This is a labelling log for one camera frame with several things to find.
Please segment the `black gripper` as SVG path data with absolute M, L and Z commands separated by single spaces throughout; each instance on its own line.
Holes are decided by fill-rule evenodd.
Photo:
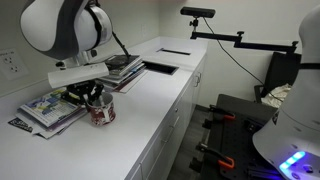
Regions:
M 102 84 L 95 86 L 96 83 L 93 80 L 68 85 L 61 98 L 72 104 L 82 104 L 89 107 L 87 101 L 93 102 L 97 100 L 104 88 Z

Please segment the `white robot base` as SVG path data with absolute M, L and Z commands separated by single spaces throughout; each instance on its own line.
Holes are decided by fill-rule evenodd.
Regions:
M 302 57 L 295 82 L 272 118 L 252 140 L 288 180 L 320 180 L 320 6 L 299 27 Z

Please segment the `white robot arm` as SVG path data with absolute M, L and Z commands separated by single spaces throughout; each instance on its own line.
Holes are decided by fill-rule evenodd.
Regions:
M 92 64 L 87 53 L 110 41 L 113 27 L 97 0 L 27 0 L 20 28 L 31 47 L 62 66 L 48 74 L 51 87 L 65 86 L 85 106 L 99 99 L 102 87 L 95 79 L 109 71 Z

